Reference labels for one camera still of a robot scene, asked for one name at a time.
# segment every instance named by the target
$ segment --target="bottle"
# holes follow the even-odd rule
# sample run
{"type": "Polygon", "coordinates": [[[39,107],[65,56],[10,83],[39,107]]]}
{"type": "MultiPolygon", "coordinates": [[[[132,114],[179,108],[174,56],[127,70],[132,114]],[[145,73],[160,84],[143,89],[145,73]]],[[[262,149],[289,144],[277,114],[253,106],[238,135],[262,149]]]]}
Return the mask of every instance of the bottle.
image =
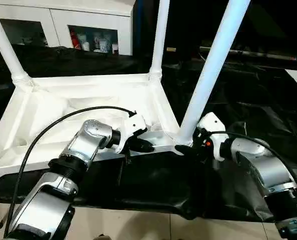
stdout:
{"type": "Polygon", "coordinates": [[[73,30],[70,30],[70,38],[72,39],[73,48],[81,49],[78,37],[75,35],[73,30]]]}

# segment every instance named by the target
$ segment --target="cabinet door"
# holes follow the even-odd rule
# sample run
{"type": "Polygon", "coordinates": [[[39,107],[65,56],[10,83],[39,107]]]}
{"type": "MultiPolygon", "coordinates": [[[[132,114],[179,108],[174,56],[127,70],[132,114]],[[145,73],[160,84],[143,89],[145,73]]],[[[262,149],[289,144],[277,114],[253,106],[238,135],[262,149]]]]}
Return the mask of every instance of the cabinet door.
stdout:
{"type": "Polygon", "coordinates": [[[11,44],[60,45],[47,8],[0,5],[0,22],[11,44]]]}
{"type": "Polygon", "coordinates": [[[101,39],[108,36],[110,46],[105,52],[118,48],[118,54],[132,55],[131,17],[55,9],[51,15],[61,46],[73,48],[78,41],[82,49],[100,52],[101,39]]]}

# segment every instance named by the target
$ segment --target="metal rod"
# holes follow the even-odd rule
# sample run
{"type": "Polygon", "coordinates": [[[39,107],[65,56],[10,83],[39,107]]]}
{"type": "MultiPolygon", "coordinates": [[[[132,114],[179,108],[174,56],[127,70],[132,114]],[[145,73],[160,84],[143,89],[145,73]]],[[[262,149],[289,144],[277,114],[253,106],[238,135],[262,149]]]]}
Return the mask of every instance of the metal rod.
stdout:
{"type": "Polygon", "coordinates": [[[17,58],[7,35],[0,23],[0,53],[11,73],[14,84],[28,84],[30,77],[23,70],[22,65],[17,58]]]}
{"type": "Polygon", "coordinates": [[[249,3],[250,0],[229,0],[177,134],[176,142],[178,144],[190,145],[192,143],[192,136],[197,123],[207,104],[249,3]]]}
{"type": "Polygon", "coordinates": [[[152,66],[149,70],[151,74],[157,74],[159,76],[162,76],[162,58],[168,24],[169,7],[170,0],[159,1],[152,66]]]}

